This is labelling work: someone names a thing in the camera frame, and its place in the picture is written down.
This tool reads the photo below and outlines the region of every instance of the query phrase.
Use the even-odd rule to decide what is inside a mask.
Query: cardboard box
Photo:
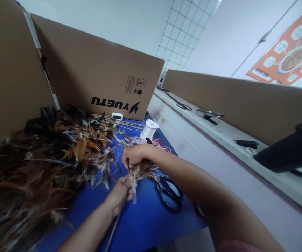
[[[302,123],[301,88],[174,70],[163,87],[267,145]]]
[[[38,117],[40,108],[54,105],[38,42],[62,108],[69,103],[144,118],[163,60],[38,16],[34,43],[24,10],[14,0],[0,0],[0,142]]]
[[[164,60],[32,15],[62,108],[143,120]]]

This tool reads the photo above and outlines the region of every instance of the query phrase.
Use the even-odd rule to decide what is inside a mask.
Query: shipping symbol
[[[141,89],[134,89],[134,93],[141,95],[143,92],[141,91]]]

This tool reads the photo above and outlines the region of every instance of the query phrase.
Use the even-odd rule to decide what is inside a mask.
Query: hand
[[[129,170],[129,168],[133,167],[144,158],[148,158],[147,153],[153,148],[155,148],[155,146],[150,145],[149,143],[126,147],[123,151],[122,157],[124,166]]]
[[[105,199],[105,204],[108,205],[110,210],[113,213],[113,216],[116,217],[120,214],[123,209],[125,201],[132,200],[133,198],[133,189],[130,188],[133,182],[133,176],[121,177],[117,180],[112,191],[109,193]]]

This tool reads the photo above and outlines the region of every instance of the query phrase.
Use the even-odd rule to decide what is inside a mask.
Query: blue tabletop
[[[145,116],[144,120],[146,119],[152,120],[149,114]],[[122,130],[125,130],[128,136],[139,136],[141,133],[139,129]],[[154,133],[153,139],[157,138],[160,138],[162,142],[167,142],[160,129],[157,129]],[[121,167],[122,173],[119,175],[119,172],[115,170],[115,166],[112,166],[112,176],[115,179],[128,173],[121,160],[123,147],[116,145],[116,154],[118,150],[119,161],[117,163]],[[115,182],[111,181],[110,190],[114,184]],[[67,214],[66,224],[54,230],[51,235],[37,246],[37,250],[45,252],[56,251],[82,224],[87,216],[103,202],[110,190],[107,191],[103,184],[96,188],[91,188],[87,184],[83,192],[74,201],[73,209]],[[137,204],[133,204],[132,201],[125,203],[111,241],[110,251],[144,251],[189,235],[206,226],[206,222],[196,215],[194,205],[187,197],[182,201],[180,213],[170,212],[162,204],[154,181],[150,179],[140,180],[137,186]],[[105,251],[111,230],[112,226],[103,238],[98,251]]]

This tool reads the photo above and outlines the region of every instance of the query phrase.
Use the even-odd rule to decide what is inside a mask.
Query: scissors
[[[159,176],[159,182],[156,184],[157,190],[159,192],[160,198],[164,203],[165,207],[167,207],[172,212],[180,212],[182,208],[181,201],[184,200],[184,196],[182,191],[174,184],[174,182],[166,175],[166,176]],[[164,198],[164,194],[176,204],[176,207],[170,206],[168,204],[168,200],[166,201]]]
[[[172,96],[170,96],[170,95],[169,95],[168,93],[166,93],[165,91],[164,91],[164,93],[167,94],[170,98],[172,98],[172,99],[176,102],[176,105],[177,105],[179,108],[182,108],[182,109],[184,109],[184,110],[192,110],[191,107],[189,107],[189,106],[187,106],[187,105],[185,105],[185,104],[183,104],[183,103],[177,101],[176,99],[174,99]]]

